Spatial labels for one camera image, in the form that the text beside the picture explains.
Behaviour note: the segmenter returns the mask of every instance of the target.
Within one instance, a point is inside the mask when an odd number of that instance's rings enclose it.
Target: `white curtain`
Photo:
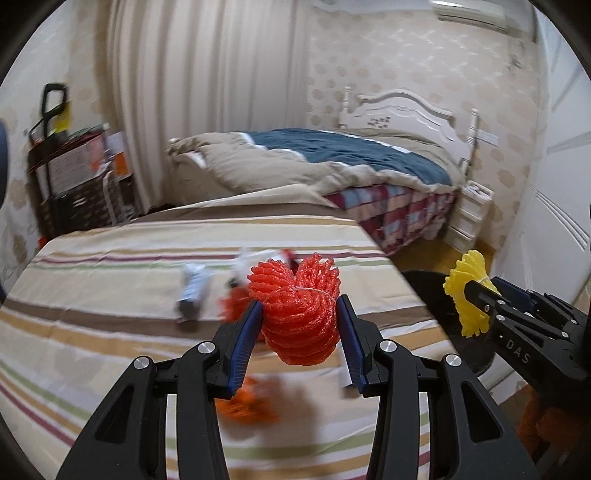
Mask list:
[[[310,0],[113,0],[109,71],[144,207],[168,139],[303,127]]]

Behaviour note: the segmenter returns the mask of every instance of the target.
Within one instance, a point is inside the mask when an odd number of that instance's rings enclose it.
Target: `blue gripper pad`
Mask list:
[[[534,306],[531,302],[530,294],[525,290],[500,277],[494,277],[491,279],[491,282],[512,307],[524,313],[533,313]]]
[[[250,308],[250,311],[247,310],[246,315],[246,318],[242,318],[238,322],[237,327],[241,326],[241,329],[229,359],[227,370],[228,390],[232,395],[235,395],[237,390],[242,386],[252,349],[261,331],[262,303],[260,301],[255,302]]]
[[[345,353],[345,358],[347,360],[347,367],[349,368],[351,381],[353,382],[353,385],[357,387],[359,393],[363,394],[367,389],[363,349],[359,338],[355,333],[351,314],[343,296],[340,296],[336,301],[336,318],[337,327],[339,328],[340,343],[343,346],[343,352]]]

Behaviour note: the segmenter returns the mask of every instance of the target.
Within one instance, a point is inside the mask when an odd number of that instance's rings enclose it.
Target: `patterned wall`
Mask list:
[[[72,131],[102,122],[111,109],[102,94],[106,14],[108,0],[67,0],[33,34],[0,86],[10,157],[7,198],[0,210],[0,281],[7,290],[35,255],[40,236],[27,193],[27,131],[40,118],[43,86],[70,85]]]
[[[510,54],[522,67],[509,68]],[[313,8],[309,128],[336,128],[345,86],[356,93],[406,88],[456,114],[467,131],[472,108],[499,148],[479,142],[470,177],[495,201],[481,237],[500,248],[530,170],[538,114],[535,44],[484,28],[439,21],[430,11],[351,15]]]

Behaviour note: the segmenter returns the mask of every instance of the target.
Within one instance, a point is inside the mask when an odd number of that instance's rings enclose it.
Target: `blue comforter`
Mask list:
[[[428,158],[413,152],[341,134],[279,128],[268,132],[246,132],[256,145],[269,150],[287,148],[303,155],[308,162],[339,161],[347,165],[369,165],[375,171],[394,170],[418,177],[424,184],[451,185],[448,173]]]

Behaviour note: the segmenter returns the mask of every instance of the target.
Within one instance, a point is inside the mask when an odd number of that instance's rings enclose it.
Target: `bedpost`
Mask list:
[[[462,171],[465,173],[468,166],[472,162],[474,156],[474,150],[476,149],[476,137],[478,136],[478,110],[472,109],[472,115],[470,116],[470,126],[468,127],[468,135],[466,136],[466,144],[470,147],[470,158],[466,158],[462,164]]]
[[[340,104],[339,128],[347,127],[346,116],[349,114],[349,105],[351,103],[351,87],[345,87],[343,92],[343,102]]]

